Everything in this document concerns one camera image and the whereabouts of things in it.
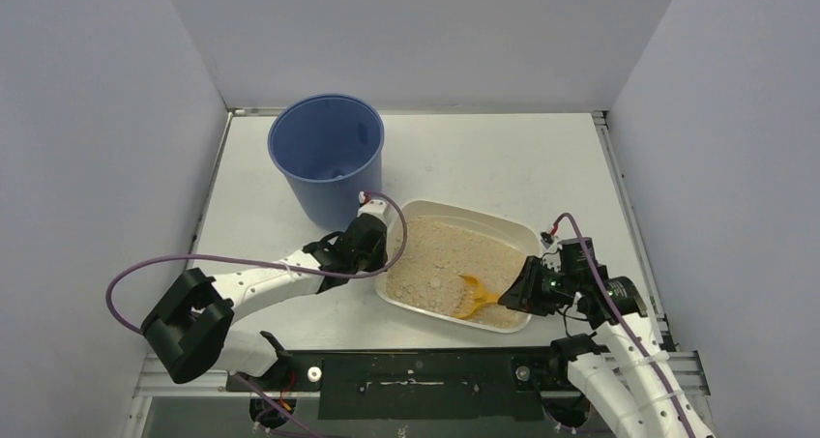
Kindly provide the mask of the tan cat litter pile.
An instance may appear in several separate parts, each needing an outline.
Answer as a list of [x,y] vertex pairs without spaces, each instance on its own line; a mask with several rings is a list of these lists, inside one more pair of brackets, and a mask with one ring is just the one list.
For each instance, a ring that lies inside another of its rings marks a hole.
[[404,253],[379,282],[385,301],[421,315],[496,333],[514,333],[527,325],[526,314],[497,304],[463,316],[475,289],[464,278],[474,277],[487,292],[500,295],[518,276],[526,252],[440,218],[415,217],[407,225]]

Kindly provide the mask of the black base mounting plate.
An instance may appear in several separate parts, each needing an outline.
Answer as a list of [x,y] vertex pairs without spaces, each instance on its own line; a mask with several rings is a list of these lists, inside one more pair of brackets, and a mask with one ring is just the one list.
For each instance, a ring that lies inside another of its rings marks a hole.
[[321,420],[471,420],[546,416],[578,424],[590,402],[549,346],[294,351],[253,384],[273,397],[315,398]]

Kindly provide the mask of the white litter tray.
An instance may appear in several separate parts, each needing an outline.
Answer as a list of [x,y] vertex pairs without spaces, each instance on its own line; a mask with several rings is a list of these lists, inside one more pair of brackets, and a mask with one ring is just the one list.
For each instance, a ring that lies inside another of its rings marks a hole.
[[[486,233],[514,248],[526,252],[527,255],[538,256],[541,254],[541,245],[539,244],[536,233],[515,221],[452,205],[424,200],[416,200],[406,204],[402,208],[402,212],[407,222],[412,218],[420,216],[440,218],[447,224],[463,226],[469,230]],[[385,301],[379,291],[379,282],[383,275],[376,278],[375,291],[378,296]]]

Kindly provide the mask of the orange litter scoop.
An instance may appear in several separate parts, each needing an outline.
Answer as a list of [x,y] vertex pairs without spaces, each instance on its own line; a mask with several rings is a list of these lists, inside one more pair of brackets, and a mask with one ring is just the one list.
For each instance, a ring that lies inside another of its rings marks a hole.
[[464,283],[464,294],[461,303],[453,314],[454,318],[467,319],[484,307],[498,304],[501,295],[489,291],[479,278],[469,275],[460,275],[459,277]]

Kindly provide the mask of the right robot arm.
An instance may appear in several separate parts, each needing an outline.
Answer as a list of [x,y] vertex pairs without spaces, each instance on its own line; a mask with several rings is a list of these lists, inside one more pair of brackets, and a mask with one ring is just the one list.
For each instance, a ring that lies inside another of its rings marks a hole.
[[501,306],[546,316],[575,307],[590,333],[553,341],[558,379],[582,393],[618,437],[711,437],[653,329],[640,292],[613,277],[589,237],[564,240],[559,265],[529,256]]

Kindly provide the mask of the blue plastic bucket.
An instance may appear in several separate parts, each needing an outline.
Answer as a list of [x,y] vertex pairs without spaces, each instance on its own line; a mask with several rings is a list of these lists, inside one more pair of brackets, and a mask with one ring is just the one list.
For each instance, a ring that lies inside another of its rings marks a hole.
[[369,103],[323,94],[287,107],[271,126],[267,148],[300,206],[319,227],[345,229],[359,193],[382,189],[385,127]]

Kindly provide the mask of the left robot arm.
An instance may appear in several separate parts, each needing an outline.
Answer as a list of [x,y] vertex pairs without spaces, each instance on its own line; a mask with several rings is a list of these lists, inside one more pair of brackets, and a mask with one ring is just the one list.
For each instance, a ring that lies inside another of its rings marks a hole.
[[283,267],[207,276],[181,273],[143,320],[140,330],[176,384],[211,369],[263,378],[289,354],[268,331],[235,328],[239,320],[286,300],[323,293],[387,262],[387,225],[369,214],[343,232],[309,243]]

